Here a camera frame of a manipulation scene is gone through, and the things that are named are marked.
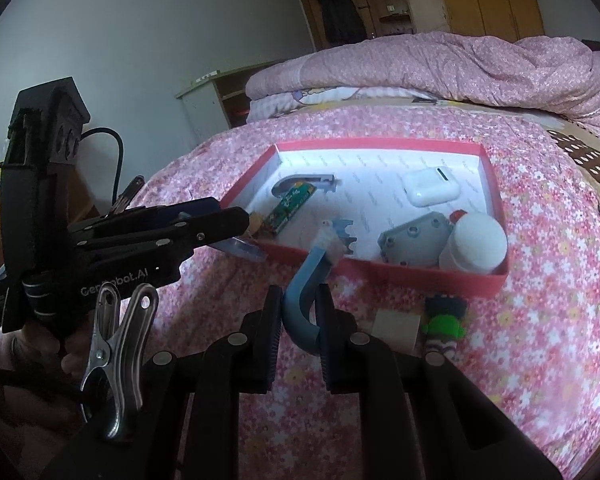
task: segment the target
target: white wall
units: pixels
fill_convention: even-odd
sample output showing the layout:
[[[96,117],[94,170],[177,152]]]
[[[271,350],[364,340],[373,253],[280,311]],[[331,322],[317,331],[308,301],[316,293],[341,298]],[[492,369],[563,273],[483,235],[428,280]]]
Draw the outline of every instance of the white wall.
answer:
[[[122,190],[193,148],[173,96],[192,79],[310,51],[298,0],[13,0],[0,17],[0,160],[18,92],[72,76],[89,126],[109,126],[125,142]],[[78,157],[106,207],[115,141],[90,137]]]
[[[600,41],[600,13],[591,0],[538,0],[548,36]]]

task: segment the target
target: metal clamp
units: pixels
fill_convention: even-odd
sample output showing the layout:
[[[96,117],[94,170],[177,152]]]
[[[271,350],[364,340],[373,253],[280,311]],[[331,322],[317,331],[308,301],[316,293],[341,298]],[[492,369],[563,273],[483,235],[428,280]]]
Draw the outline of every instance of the metal clamp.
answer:
[[[120,294],[116,286],[103,283],[98,292],[89,360],[80,389],[102,403],[110,390],[115,415],[106,430],[107,439],[133,433],[136,414],[142,407],[142,354],[157,307],[155,287],[148,283],[138,285],[120,323]],[[81,409],[84,419],[89,420],[92,406],[82,404]]]

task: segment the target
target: pink comforter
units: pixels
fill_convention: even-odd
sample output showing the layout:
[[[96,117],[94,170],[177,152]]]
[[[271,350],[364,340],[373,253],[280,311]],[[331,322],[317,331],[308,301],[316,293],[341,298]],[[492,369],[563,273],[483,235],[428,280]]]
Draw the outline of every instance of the pink comforter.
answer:
[[[358,107],[236,128],[156,174],[135,204],[220,198],[274,142],[410,136],[483,143],[502,190],[510,275],[492,300],[470,300],[458,366],[570,480],[600,442],[600,199],[539,126],[455,108]],[[160,289],[147,355],[205,349],[262,307],[295,269],[203,248]],[[372,321],[379,307],[421,312],[400,286],[330,279],[336,306]],[[242,396],[240,478],[359,479],[356,396],[324,389],[319,359],[283,334],[273,391]]]
[[[333,86],[410,88],[457,101],[538,108],[600,136],[600,52],[573,38],[508,43],[446,32],[390,36],[267,68],[250,79],[247,95],[256,100]]]

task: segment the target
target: white bottle cap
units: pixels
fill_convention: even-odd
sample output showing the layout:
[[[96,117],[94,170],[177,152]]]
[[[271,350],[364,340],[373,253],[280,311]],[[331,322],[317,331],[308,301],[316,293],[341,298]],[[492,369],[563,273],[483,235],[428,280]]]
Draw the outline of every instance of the white bottle cap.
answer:
[[[445,249],[455,265],[441,264],[441,267],[489,274],[507,256],[507,235],[495,218],[484,213],[467,213],[456,222]]]

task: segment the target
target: bedspread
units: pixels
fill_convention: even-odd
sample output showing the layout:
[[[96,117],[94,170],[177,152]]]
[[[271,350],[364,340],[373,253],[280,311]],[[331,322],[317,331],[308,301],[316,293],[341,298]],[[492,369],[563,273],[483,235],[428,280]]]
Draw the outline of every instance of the bedspread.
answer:
[[[220,198],[272,143],[342,136],[481,142],[498,178],[511,270],[492,300],[471,299],[457,366],[572,479],[600,442],[600,198],[537,124],[460,108],[350,106],[259,121],[219,134],[156,174],[135,205]],[[262,307],[295,268],[202,248],[160,289],[147,354],[205,349]],[[421,312],[396,285],[330,278],[336,306]],[[240,400],[240,477],[362,477],[356,396],[324,389],[319,359],[280,341],[272,392]]]
[[[509,43],[447,32],[389,36],[272,66],[253,76],[246,91],[259,100],[338,86],[416,89],[456,101],[539,108],[600,136],[600,51],[574,38]]]

